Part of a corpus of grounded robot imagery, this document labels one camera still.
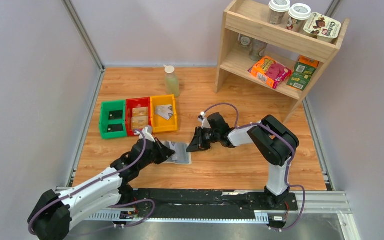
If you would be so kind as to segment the beige card holder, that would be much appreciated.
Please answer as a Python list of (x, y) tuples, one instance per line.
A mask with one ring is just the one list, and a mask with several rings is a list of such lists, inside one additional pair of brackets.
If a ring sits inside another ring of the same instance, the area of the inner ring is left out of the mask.
[(192, 154), (187, 152), (188, 144), (185, 142), (174, 142), (174, 141), (162, 141), (163, 145), (169, 149), (175, 151), (175, 154), (172, 155), (165, 164), (176, 164), (176, 165), (191, 165), (192, 164)]

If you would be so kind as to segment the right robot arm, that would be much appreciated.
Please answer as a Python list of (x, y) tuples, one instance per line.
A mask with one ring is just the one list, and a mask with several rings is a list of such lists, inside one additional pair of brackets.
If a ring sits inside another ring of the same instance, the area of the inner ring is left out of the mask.
[(199, 117), (201, 126), (195, 128), (194, 136), (186, 151), (188, 153), (207, 151), (212, 143), (225, 148), (236, 148), (254, 144), (269, 163), (268, 181), (265, 190), (266, 205), (279, 209), (289, 192), (287, 170), (300, 142), (295, 134), (272, 115), (261, 121), (244, 126), (230, 127), (218, 112)]

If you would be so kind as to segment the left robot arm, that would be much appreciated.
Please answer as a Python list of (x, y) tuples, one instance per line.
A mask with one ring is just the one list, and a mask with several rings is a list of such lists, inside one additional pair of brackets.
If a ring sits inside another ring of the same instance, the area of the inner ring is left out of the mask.
[(162, 164), (176, 152), (158, 138), (141, 136), (131, 150), (82, 184), (45, 191), (27, 219), (28, 231), (40, 240), (63, 240), (80, 222), (101, 209), (133, 201), (129, 182), (151, 164)]

